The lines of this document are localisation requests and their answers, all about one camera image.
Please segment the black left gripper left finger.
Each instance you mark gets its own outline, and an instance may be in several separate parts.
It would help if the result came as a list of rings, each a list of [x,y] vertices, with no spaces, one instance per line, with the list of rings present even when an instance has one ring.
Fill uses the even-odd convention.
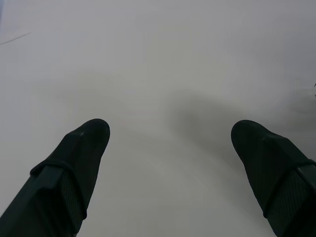
[[[77,237],[109,138],[99,118],[66,134],[0,217],[0,237]]]

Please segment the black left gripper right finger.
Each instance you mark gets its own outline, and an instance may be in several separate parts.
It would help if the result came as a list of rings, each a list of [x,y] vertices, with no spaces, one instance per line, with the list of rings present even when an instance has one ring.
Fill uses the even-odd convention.
[[[254,121],[238,121],[231,140],[275,235],[316,237],[316,162]]]

